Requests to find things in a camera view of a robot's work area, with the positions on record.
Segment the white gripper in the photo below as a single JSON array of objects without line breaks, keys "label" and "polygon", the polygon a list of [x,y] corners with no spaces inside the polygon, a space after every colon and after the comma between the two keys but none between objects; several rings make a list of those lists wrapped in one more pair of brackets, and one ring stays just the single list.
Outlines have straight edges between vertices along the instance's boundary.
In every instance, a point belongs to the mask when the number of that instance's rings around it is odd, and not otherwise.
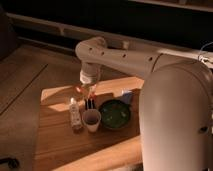
[{"label": "white gripper", "polygon": [[82,92],[89,94],[91,88],[100,80],[101,66],[99,64],[83,62],[80,70],[80,82],[82,83]]}]

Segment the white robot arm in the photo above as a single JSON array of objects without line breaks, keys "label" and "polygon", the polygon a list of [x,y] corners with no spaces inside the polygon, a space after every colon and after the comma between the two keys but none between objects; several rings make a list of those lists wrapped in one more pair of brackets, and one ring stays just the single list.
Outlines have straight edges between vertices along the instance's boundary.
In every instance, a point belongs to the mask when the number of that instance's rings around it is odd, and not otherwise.
[{"label": "white robot arm", "polygon": [[144,171],[213,171],[213,73],[202,62],[110,49],[102,37],[75,48],[80,81],[94,84],[102,65],[144,80],[139,124]]}]

